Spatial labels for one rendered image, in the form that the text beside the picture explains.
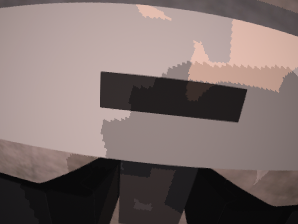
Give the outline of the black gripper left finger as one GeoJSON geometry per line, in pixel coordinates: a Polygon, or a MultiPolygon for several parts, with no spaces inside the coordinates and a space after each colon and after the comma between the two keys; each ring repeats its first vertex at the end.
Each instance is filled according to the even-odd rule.
{"type": "Polygon", "coordinates": [[[121,160],[96,159],[47,183],[0,172],[0,224],[110,224],[121,160]]]}

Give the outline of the black two-prong charger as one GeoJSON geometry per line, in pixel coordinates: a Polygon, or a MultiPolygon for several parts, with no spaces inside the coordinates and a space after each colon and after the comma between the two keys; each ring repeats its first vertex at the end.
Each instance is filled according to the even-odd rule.
{"type": "Polygon", "coordinates": [[[178,224],[198,168],[121,160],[120,224],[178,224]]]}

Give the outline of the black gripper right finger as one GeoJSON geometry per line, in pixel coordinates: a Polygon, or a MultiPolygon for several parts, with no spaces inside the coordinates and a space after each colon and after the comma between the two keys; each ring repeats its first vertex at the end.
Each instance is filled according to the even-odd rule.
{"type": "Polygon", "coordinates": [[[184,213],[188,224],[298,224],[298,205],[267,204],[212,168],[198,168],[184,213]]]}

